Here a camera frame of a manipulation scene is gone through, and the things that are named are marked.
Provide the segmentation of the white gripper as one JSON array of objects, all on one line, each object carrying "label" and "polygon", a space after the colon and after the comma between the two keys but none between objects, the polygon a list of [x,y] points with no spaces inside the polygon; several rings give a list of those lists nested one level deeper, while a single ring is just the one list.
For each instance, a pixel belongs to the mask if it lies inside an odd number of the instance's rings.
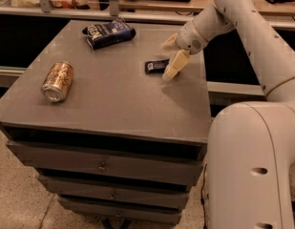
[{"label": "white gripper", "polygon": [[190,54],[197,54],[207,46],[208,42],[200,31],[196,20],[187,22],[178,32],[165,40],[160,47],[165,51],[175,51],[162,75],[164,81],[172,80],[190,61]]}]

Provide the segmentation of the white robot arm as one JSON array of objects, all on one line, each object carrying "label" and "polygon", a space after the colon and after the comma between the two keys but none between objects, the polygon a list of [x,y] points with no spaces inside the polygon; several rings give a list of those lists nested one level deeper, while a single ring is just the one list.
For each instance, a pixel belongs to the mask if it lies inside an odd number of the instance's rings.
[{"label": "white robot arm", "polygon": [[208,143],[210,229],[295,229],[289,169],[295,162],[295,52],[253,0],[213,0],[162,48],[173,79],[216,36],[236,31],[265,99],[230,105]]}]

